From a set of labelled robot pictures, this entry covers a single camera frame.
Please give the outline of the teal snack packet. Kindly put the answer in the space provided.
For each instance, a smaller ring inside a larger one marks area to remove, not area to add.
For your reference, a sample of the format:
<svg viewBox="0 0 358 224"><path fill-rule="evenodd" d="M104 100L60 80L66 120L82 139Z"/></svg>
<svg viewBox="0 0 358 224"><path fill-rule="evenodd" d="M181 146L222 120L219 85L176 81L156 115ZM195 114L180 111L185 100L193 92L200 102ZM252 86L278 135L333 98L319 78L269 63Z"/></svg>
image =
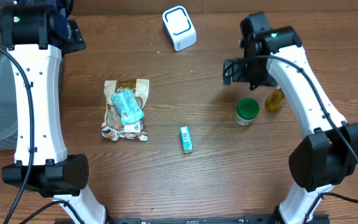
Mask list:
<svg viewBox="0 0 358 224"><path fill-rule="evenodd" d="M125 126L138 122L144 117L144 113L136 101L132 90L124 90L115 93L111 97L113 105L118 110L121 117L121 123Z"/></svg>

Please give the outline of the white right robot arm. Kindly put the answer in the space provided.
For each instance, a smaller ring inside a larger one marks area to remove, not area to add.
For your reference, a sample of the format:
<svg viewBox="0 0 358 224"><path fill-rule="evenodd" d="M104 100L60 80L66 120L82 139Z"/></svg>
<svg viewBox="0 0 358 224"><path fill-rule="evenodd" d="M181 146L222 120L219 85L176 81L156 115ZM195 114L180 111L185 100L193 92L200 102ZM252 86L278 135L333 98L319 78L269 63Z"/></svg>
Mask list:
<svg viewBox="0 0 358 224"><path fill-rule="evenodd" d="M262 12L241 22L244 56L226 60L223 82L251 89L282 89L301 129L288 159L293 185L271 215L246 215L246 223L328 223L315 215L319 203L358 168L358 123L349 124L315 77L302 41L290 27L274 29Z"/></svg>

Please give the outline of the yellow oil bottle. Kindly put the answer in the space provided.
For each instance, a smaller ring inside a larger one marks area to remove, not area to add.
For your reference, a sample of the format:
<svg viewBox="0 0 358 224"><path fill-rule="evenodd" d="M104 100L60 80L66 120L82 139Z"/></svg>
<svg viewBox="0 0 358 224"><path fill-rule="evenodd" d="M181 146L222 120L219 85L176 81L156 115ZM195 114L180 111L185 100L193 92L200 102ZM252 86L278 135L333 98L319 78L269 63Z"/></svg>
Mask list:
<svg viewBox="0 0 358 224"><path fill-rule="evenodd" d="M283 90L277 86L271 95L269 95L265 101L265 108L269 111L277 111L280 109L280 105L285 100Z"/></svg>

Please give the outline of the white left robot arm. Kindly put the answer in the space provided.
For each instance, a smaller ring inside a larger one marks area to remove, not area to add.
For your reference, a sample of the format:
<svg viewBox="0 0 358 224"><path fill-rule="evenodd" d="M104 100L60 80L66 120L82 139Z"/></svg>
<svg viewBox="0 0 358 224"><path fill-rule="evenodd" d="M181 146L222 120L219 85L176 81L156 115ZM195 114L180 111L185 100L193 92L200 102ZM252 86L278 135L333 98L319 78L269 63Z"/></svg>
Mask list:
<svg viewBox="0 0 358 224"><path fill-rule="evenodd" d="M11 61L17 105L14 162L5 183L59 204L74 223L107 223L108 211L88 186L83 154L69 154L60 124L59 76L64 55L85 43L72 1L17 1L0 15L4 54Z"/></svg>

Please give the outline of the green lid jar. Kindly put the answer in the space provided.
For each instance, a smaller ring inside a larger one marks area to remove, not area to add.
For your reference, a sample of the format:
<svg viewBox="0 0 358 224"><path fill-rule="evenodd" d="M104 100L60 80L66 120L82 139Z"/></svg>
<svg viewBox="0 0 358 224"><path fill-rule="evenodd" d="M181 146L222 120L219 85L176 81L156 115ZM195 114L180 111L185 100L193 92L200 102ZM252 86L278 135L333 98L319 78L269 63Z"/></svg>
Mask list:
<svg viewBox="0 0 358 224"><path fill-rule="evenodd" d="M250 125L259 113L259 104L252 98L242 99L234 112L234 121L241 126Z"/></svg>

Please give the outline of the teal kleenex tissue pack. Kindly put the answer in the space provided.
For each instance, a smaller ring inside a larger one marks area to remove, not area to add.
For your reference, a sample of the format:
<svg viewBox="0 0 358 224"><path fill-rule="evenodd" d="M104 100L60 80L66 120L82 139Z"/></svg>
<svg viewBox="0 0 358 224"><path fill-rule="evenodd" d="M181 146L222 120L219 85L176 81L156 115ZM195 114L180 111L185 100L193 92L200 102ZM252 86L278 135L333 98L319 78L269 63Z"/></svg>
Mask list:
<svg viewBox="0 0 358 224"><path fill-rule="evenodd" d="M190 129L188 126L180 128L181 142L185 154L193 152L193 143L191 139Z"/></svg>

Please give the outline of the brown white snack bag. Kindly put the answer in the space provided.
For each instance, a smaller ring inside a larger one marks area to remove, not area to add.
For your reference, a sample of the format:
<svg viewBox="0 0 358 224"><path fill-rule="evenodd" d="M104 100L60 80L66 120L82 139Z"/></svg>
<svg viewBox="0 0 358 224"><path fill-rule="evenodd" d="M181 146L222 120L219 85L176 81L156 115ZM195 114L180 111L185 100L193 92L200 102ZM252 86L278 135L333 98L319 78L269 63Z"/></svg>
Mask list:
<svg viewBox="0 0 358 224"><path fill-rule="evenodd" d="M111 97L115 93L124 90L132 90L135 94L136 101L140 108L144 106L149 97L150 83L147 79L135 80L106 80L104 82L104 96L106 100L106 111L104 115L104 122L101 125L101 134L105 138L112 141L120 139L130 139L136 141L147 141L147 131L145 130L143 118L136 123L123 125L118 110L113 105Z"/></svg>

